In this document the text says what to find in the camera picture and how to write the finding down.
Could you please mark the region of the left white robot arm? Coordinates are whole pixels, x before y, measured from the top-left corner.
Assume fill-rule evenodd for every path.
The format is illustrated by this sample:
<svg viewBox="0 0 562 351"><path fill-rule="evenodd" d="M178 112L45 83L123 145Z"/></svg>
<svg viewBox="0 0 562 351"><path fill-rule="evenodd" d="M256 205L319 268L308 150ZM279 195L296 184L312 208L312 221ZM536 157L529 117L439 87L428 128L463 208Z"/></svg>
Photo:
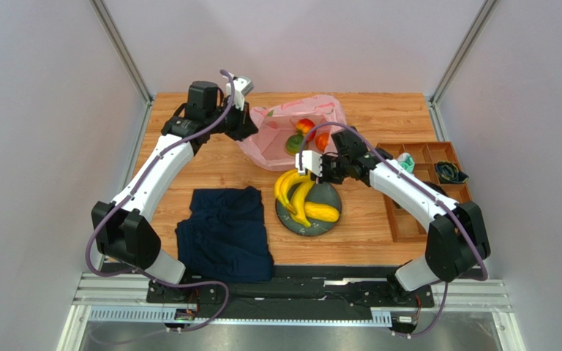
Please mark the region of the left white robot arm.
<svg viewBox="0 0 562 351"><path fill-rule="evenodd" d="M109 203L99 201L91 210L94 232L87 246L124 263L128 271L164 285L179 284L185 265L162 249L151 226L153 215L174 178L211 135L243 141L258 132L246 101L253 88L245 76L229 75L224 89L209 81L193 82L187 101L165 122L138 173Z"/></svg>

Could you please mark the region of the yellow banana bunch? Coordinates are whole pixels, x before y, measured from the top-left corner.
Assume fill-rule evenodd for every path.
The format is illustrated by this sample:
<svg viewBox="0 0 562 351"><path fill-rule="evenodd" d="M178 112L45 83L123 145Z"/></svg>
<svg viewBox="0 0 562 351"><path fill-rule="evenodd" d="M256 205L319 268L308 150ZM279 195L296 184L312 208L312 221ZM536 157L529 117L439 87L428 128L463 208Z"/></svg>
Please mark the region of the yellow banana bunch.
<svg viewBox="0 0 562 351"><path fill-rule="evenodd" d="M304 227L311 227L305 212L306 197L314 185L310 173L300 175L296 170L283 173L274 185L274 196L289 213L291 219Z"/></svg>

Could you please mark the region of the pink plastic bag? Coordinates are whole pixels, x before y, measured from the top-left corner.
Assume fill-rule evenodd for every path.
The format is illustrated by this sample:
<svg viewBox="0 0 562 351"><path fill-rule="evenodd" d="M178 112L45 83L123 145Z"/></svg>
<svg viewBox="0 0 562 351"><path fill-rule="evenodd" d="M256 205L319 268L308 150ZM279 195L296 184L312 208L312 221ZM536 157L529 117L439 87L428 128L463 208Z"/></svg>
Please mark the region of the pink plastic bag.
<svg viewBox="0 0 562 351"><path fill-rule="evenodd" d="M238 142L238 146L257 166L274 172L294 167L295 154L311 127L325 122L347 123L341 103L325 94L274 107L253 107L250 116L258 133Z"/></svg>

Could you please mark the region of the yellow fake starfruit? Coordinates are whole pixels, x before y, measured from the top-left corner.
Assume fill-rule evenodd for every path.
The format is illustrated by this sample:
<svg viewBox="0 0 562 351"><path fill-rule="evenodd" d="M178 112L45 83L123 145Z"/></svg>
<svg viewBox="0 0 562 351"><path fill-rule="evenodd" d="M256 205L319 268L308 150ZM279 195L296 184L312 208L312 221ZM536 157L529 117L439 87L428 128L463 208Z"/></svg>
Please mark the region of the yellow fake starfruit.
<svg viewBox="0 0 562 351"><path fill-rule="evenodd" d="M309 219L321 222L335 223L340 218L340 211L335 207L323 203L306 202L304 211Z"/></svg>

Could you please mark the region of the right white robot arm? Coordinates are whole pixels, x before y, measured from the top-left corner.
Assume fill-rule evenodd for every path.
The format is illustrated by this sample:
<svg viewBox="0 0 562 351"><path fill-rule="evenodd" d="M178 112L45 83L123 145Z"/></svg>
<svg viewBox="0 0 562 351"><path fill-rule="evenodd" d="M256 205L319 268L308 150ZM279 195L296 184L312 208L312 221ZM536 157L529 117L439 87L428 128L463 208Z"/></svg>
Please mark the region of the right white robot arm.
<svg viewBox="0 0 562 351"><path fill-rule="evenodd" d="M462 277L488 278L484 260L490 256L490 244L482 210L475 202L458 202L428 186L391 154L373 147L354 127L343 127L331 137L336 150L321 156L315 171L322 181L361 181L400 205L427 232L424 253L387 279L397 292L413 292ZM474 267L481 273L470 274Z"/></svg>

